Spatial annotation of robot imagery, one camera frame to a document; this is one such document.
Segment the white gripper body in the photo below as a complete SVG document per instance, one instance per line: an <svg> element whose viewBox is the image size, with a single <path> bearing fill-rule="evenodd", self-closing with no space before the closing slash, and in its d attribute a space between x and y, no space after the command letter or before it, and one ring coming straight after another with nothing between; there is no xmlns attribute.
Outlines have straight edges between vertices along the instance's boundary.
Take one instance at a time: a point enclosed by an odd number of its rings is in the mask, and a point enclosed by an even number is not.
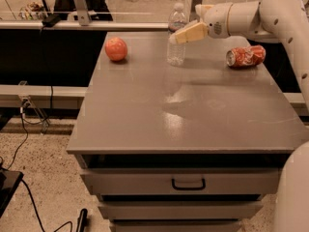
<svg viewBox="0 0 309 232"><path fill-rule="evenodd" d="M209 29L209 36L214 39L226 39L229 37L228 17L232 3L216 4L207 10L204 22Z"/></svg>

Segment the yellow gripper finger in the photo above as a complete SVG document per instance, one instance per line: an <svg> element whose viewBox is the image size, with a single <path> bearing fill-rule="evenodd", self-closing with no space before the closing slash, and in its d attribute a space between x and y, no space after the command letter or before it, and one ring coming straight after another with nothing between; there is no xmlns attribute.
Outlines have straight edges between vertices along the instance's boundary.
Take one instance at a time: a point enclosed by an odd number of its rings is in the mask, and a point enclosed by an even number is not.
<svg viewBox="0 0 309 232"><path fill-rule="evenodd" d="M204 22L193 21L177 30L169 37L171 44L186 44L200 41L209 34L209 27Z"/></svg>
<svg viewBox="0 0 309 232"><path fill-rule="evenodd" d="M210 4L198 4L195 6L195 12L198 16L203 16L211 8Z"/></svg>

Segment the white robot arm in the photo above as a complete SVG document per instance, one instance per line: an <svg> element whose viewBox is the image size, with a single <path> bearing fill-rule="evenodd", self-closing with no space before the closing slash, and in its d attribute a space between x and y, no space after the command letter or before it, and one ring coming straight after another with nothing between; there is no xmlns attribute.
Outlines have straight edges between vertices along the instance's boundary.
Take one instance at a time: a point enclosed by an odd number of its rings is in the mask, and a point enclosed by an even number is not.
<svg viewBox="0 0 309 232"><path fill-rule="evenodd" d="M281 44L295 79L309 107L309 21L303 0L198 4L199 21L172 34L170 42L186 44L206 36ZM309 232L309 142L288 157L281 173L274 208L272 232Z"/></svg>

